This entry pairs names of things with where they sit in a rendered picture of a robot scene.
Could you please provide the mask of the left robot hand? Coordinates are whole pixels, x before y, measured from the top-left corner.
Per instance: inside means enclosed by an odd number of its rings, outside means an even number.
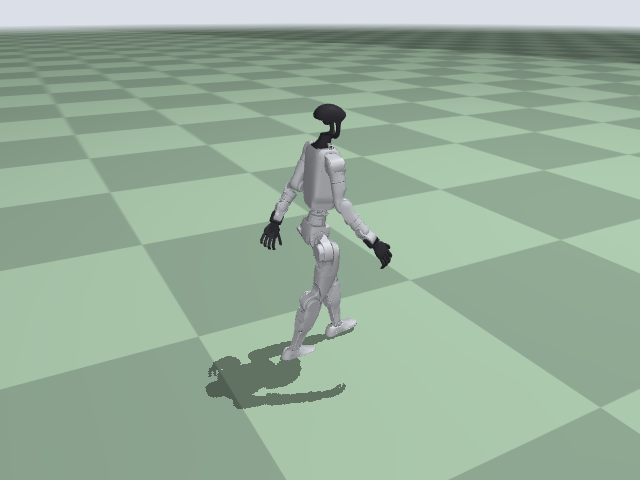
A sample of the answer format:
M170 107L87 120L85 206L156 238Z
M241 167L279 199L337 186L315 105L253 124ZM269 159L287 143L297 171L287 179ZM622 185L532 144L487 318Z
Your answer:
M264 240L264 247L268 246L269 250L271 249L270 248L271 241L272 241L272 249L276 250L275 249L275 239L277 238L277 236L278 236L279 244L282 245L281 237L280 237L280 234L279 234L279 231L280 231L279 225L281 225L283 219L280 222L277 221L277 220L274 220L273 219L274 215L275 215L275 210L272 212L270 220L269 220L271 223L266 226L266 228L264 229L264 233L262 234L262 237L260 239L260 243L263 244L263 239L264 239L264 237L266 235L265 240ZM284 216L283 216L283 218L284 218ZM269 241L268 241L268 245L266 245L268 237L269 237Z

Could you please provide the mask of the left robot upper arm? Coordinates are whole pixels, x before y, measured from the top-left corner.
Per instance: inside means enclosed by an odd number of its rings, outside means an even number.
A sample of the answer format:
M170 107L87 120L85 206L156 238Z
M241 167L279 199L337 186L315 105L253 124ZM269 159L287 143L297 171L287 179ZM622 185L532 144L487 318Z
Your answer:
M292 176L289 186L296 190L297 192L302 192L303 191L303 181L304 181L304 163L305 163L305 152L306 152L306 148L309 145L309 143L313 142L313 140L308 140L304 147L303 147L303 152L302 155L297 163L297 166L295 168L295 172L294 175Z

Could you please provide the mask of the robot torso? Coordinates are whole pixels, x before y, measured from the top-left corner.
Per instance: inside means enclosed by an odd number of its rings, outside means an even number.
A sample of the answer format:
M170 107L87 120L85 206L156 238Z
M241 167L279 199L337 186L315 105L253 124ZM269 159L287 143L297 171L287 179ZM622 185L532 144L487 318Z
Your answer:
M328 143L328 148L315 149L311 145L314 142L316 141L309 143L306 148L303 181L304 202L312 210L301 223L302 238L312 247L317 236L329 237L330 226L326 222L326 210L334 208L330 177L325 170L325 155L337 154L341 157L331 143Z

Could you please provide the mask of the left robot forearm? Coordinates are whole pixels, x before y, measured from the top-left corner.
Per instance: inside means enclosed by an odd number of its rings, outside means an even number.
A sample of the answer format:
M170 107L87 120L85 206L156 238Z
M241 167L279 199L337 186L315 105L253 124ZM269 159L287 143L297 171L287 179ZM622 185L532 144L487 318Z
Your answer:
M291 180L291 179L290 179ZM283 219L284 214L288 211L288 206L291 204L293 199L296 197L296 192L292 190L289 186L290 181L286 184L283 194L280 197L280 201L278 201L275 205L275 215L273 217L274 220L281 221Z

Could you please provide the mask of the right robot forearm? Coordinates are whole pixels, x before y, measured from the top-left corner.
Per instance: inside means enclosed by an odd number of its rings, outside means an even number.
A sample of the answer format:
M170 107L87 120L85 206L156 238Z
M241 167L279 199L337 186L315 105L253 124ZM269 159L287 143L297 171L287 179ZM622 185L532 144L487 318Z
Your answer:
M376 235L372 231L370 231L367 225L364 224L364 222L359 217L359 214L355 212L352 203L349 201L343 201L339 205L339 209L344 222L352 228L356 236L362 241L364 239L367 239L372 244L374 244L375 240L377 239Z

